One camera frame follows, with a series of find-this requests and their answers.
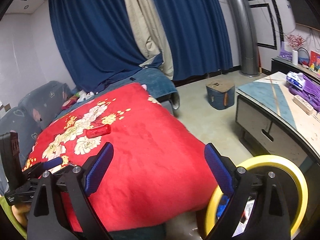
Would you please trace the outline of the green sleeve left forearm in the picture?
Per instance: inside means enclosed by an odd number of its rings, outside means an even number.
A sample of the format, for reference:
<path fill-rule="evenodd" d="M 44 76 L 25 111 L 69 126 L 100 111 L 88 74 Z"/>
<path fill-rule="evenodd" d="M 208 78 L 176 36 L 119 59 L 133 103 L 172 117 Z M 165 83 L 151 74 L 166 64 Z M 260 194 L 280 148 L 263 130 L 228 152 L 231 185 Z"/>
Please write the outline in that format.
<path fill-rule="evenodd" d="M 26 230 L 21 226 L 21 224 L 15 218 L 14 214 L 12 213 L 12 208 L 11 206 L 9 206 L 9 204 L 5 200 L 4 196 L 1 196 L 0 202 L 5 215 L 7 216 L 8 220 L 11 222 L 12 226 L 23 237 L 23 239 L 27 239 Z"/>

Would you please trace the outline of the person's left hand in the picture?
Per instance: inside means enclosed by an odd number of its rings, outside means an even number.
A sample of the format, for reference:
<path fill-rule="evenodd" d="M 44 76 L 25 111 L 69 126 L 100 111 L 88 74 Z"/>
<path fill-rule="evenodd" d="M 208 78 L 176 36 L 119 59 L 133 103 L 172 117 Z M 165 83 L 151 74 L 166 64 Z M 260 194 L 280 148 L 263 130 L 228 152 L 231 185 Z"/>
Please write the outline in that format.
<path fill-rule="evenodd" d="M 29 213 L 30 208 L 31 205 L 27 203 L 20 203 L 11 207 L 14 217 L 24 228 L 26 228 L 28 224 L 27 214 Z"/>

